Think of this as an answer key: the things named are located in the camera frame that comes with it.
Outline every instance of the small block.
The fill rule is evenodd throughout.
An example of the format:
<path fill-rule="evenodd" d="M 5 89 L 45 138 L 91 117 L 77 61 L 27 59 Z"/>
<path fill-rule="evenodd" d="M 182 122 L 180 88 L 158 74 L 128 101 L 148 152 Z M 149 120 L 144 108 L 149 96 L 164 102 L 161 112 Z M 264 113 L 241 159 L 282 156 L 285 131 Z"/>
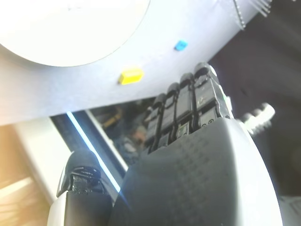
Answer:
<path fill-rule="evenodd" d="M 187 42 L 180 40 L 174 48 L 178 51 L 182 51 L 186 48 L 186 46 L 187 46 Z"/>
<path fill-rule="evenodd" d="M 130 84 L 133 82 L 138 82 L 141 80 L 143 75 L 144 75 L 144 72 L 139 68 L 123 71 L 119 78 L 119 83 L 121 85 L 126 85 L 126 84 Z"/>

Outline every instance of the white plate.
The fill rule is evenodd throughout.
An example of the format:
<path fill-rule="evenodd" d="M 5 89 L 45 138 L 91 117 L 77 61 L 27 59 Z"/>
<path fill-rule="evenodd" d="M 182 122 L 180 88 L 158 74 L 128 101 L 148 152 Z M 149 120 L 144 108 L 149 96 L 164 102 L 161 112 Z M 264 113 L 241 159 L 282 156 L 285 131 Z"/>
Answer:
<path fill-rule="evenodd" d="M 0 43 L 52 66 L 84 65 L 119 48 L 150 0 L 0 0 Z"/>

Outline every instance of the back of robotic hand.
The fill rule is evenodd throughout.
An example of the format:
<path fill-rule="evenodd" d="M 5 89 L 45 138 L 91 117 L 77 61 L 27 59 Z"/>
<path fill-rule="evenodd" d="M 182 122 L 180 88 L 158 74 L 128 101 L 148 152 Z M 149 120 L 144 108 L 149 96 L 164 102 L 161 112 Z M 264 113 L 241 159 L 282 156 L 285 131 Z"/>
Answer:
<path fill-rule="evenodd" d="M 246 126 L 235 120 L 214 69 L 198 64 L 156 98 L 146 150 L 126 173 L 113 208 L 104 192 L 91 202 L 97 208 L 91 218 L 103 221 L 85 225 L 281 226 L 273 184 L 248 133 L 261 130 L 266 123 L 255 122 L 273 114 L 263 108 L 246 117 Z M 89 214 L 68 208 L 65 216 Z"/>

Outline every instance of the white table surface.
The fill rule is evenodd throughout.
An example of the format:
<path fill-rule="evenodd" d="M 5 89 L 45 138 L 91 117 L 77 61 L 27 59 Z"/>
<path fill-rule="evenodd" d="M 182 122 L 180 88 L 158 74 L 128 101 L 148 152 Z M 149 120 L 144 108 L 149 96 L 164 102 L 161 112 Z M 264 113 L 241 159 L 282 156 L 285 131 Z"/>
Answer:
<path fill-rule="evenodd" d="M 240 2 L 249 21 L 256 11 L 247 0 Z M 0 125 L 153 97 L 209 60 L 238 31 L 217 1 L 151 0 L 131 38 L 88 65 L 40 65 L 0 46 Z M 188 46 L 177 52 L 174 46 L 181 39 Z M 137 66 L 145 72 L 143 79 L 119 85 L 120 73 Z"/>

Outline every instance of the wooden floor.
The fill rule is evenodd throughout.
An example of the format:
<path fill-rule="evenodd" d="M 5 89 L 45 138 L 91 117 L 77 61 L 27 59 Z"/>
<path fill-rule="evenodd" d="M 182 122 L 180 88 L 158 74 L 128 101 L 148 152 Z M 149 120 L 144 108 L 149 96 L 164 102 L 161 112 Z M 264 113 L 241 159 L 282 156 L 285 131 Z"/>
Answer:
<path fill-rule="evenodd" d="M 49 211 L 9 126 L 0 127 L 0 226 L 46 226 Z"/>

